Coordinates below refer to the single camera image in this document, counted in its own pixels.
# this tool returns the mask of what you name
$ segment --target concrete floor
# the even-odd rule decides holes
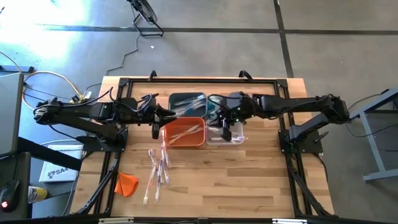
[[[131,9],[123,0],[24,1],[23,9],[18,2],[8,2],[0,14],[0,50],[20,65],[64,74],[80,91],[100,82],[107,70],[120,66],[123,55],[135,48],[136,32],[44,31],[33,26],[131,27]],[[278,28],[271,0],[149,2],[163,27]],[[398,29],[398,2],[394,0],[280,0],[280,7],[286,29]],[[29,11],[35,16],[24,13]],[[396,35],[287,35],[294,77],[305,79],[308,95],[332,93],[348,105],[398,85],[397,41]],[[108,75],[148,75],[156,70],[162,76],[235,77],[242,69],[255,77],[287,77],[279,35],[179,32],[166,33],[164,38],[140,38],[139,51],[124,59],[123,68]],[[63,80],[50,75],[38,75],[29,84],[65,97],[74,94]],[[29,103],[35,105],[35,100],[29,99]],[[50,128],[35,124],[26,106],[22,107],[21,123],[28,128],[20,128],[20,136],[37,143],[64,139]],[[355,124],[353,131],[361,134]],[[57,128],[74,135],[81,133]],[[377,171],[367,140],[350,136],[344,126],[324,129],[330,131],[323,147],[336,214],[398,222],[398,178],[365,184],[362,175]],[[41,164],[32,161],[32,176],[37,176]],[[33,216],[60,215],[66,199],[64,195],[34,204]]]

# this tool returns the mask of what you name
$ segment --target orange cloth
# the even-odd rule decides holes
[[[114,188],[114,192],[125,197],[130,197],[137,189],[138,178],[133,175],[123,174],[119,172],[119,179]]]

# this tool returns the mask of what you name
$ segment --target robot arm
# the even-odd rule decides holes
[[[289,129],[290,141],[298,141],[307,134],[316,131],[327,124],[344,124],[349,121],[346,104],[340,97],[333,95],[316,96],[314,98],[285,99],[274,95],[253,94],[239,92],[234,96],[210,95],[222,97],[217,118],[211,123],[223,128],[222,138],[231,140],[229,127],[237,122],[258,116],[264,119],[277,119],[287,112],[321,112],[302,125],[293,125]]]
[[[64,124],[95,134],[76,138],[85,144],[87,151],[120,151],[124,148],[127,138],[126,128],[123,127],[125,124],[149,124],[152,126],[152,137],[157,139],[160,128],[176,119],[173,117],[173,111],[166,110],[156,103],[157,95],[147,95],[139,101],[134,98],[114,100],[111,97],[112,102],[95,104],[91,103],[97,99],[70,104],[54,98],[37,104],[34,119],[38,124]]]

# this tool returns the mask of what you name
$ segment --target wooden table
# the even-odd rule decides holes
[[[100,95],[113,86],[113,95],[116,96],[119,79],[104,77]],[[307,96],[303,79],[288,78],[287,81],[291,98]],[[273,86],[266,84],[135,83],[132,96],[140,98],[149,93],[159,93],[157,102],[168,108],[170,94],[193,91],[206,95],[229,95],[234,91],[274,94]],[[310,113],[296,113],[294,116],[297,124],[311,118]],[[240,146],[205,144],[199,149],[169,149],[173,165],[169,170],[171,183],[162,187],[158,203],[155,202],[156,186],[153,185],[147,205],[143,204],[143,198],[152,168],[148,150],[155,150],[159,160],[161,141],[151,138],[150,126],[130,125],[119,171],[138,177],[139,185],[131,197],[115,195],[112,216],[294,217],[285,158],[277,138],[279,121],[252,118],[247,122],[243,127],[247,139]],[[71,212],[81,208],[98,186],[103,157],[104,153],[96,152],[83,161]],[[304,154],[303,163],[309,189],[324,208],[333,213],[321,162],[314,155]],[[105,189],[103,206],[107,193]],[[298,196],[304,210],[299,190]]]

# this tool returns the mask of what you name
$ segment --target plastic utensil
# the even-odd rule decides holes
[[[149,175],[147,190],[145,191],[144,205],[146,205],[147,202],[148,202],[148,191],[149,191],[149,188],[150,188],[151,185],[152,185],[152,180],[154,179],[155,173],[156,173],[156,166],[155,166],[155,164],[153,164],[153,165],[152,165],[152,171],[150,172],[150,175]]]

